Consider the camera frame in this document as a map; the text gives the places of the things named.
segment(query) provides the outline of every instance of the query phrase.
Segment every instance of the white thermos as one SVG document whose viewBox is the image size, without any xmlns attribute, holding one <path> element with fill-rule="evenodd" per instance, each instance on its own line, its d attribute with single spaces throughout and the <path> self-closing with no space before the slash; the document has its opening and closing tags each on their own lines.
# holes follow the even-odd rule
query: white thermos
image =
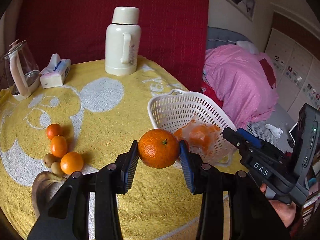
<svg viewBox="0 0 320 240">
<path fill-rule="evenodd" d="M 112 23 L 106 32 L 105 70 L 107 73 L 122 76 L 136 71 L 141 36 L 138 20 L 139 8 L 115 8 Z"/>
</svg>

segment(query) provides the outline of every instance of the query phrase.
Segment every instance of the table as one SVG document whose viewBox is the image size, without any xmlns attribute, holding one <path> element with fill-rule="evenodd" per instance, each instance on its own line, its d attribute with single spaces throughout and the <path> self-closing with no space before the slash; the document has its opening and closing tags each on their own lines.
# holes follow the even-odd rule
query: table
<svg viewBox="0 0 320 240">
<path fill-rule="evenodd" d="M 0 99 L 0 207 L 17 232 L 27 238 L 35 223 L 31 186 L 48 170 L 42 158 L 50 152 L 45 129 L 59 123 L 69 150 L 82 154 L 83 173 L 95 172 L 127 152 L 133 140 L 152 129 L 148 101 L 172 88 L 186 90 L 156 63 L 138 58 L 137 71 L 111 76 L 104 60 L 75 64 L 62 87 L 39 87 L 28 99 L 16 101 L 8 90 Z M 234 155 L 234 173 L 244 169 Z M 124 239 L 195 239 L 201 195 L 191 195 L 182 171 L 157 170 L 138 162 L 132 189 L 117 195 Z M 91 209 L 89 219 L 94 216 Z M 90 223 L 90 239 L 94 225 Z"/>
</svg>

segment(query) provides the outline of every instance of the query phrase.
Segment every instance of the bed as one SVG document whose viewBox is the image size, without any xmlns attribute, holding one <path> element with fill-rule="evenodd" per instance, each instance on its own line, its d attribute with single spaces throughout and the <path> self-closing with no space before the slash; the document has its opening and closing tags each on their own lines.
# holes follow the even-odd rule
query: bed
<svg viewBox="0 0 320 240">
<path fill-rule="evenodd" d="M 268 119 L 279 98 L 270 57 L 243 35 L 218 28 L 208 29 L 207 48 L 202 92 L 237 128 Z"/>
<path fill-rule="evenodd" d="M 222 45 L 236 44 L 236 41 L 251 42 L 250 39 L 240 33 L 226 29 L 208 27 L 206 49 L 214 49 Z M 205 81 L 202 82 L 202 89 L 205 90 L 203 93 L 212 98 L 220 107 L 223 106 L 223 101 L 217 98 L 215 91 L 211 87 L 208 87 Z M 274 109 L 275 110 L 267 120 L 248 122 L 246 129 L 254 136 L 272 143 L 281 151 L 291 152 L 292 149 L 290 148 L 287 139 L 290 138 L 289 130 L 295 122 L 279 104 L 276 104 Z M 280 139 L 275 138 L 271 132 L 265 128 L 265 124 L 267 123 L 281 128 L 284 131 Z"/>
</svg>

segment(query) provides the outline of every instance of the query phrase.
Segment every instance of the white pillow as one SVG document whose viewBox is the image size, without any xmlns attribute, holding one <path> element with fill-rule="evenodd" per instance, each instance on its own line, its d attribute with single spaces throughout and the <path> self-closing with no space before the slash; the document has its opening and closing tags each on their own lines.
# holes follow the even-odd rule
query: white pillow
<svg viewBox="0 0 320 240">
<path fill-rule="evenodd" d="M 248 41 L 237 41 L 236 45 L 238 45 L 241 48 L 247 50 L 251 54 L 254 54 L 254 55 L 259 54 L 258 48 L 251 42 L 248 42 Z"/>
</svg>

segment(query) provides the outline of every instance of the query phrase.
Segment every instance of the hand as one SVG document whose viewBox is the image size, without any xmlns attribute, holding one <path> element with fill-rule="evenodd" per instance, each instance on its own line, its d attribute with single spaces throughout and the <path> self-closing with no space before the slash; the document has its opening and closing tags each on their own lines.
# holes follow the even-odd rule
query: hand
<svg viewBox="0 0 320 240">
<path fill-rule="evenodd" d="M 260 187 L 260 190 L 265 193 L 267 190 L 267 185 L 263 183 Z M 292 202 L 290 205 L 287 205 L 273 199 L 269 200 L 269 202 L 277 212 L 285 227 L 287 228 L 289 225 L 291 225 L 296 215 L 297 205 L 294 202 Z"/>
</svg>

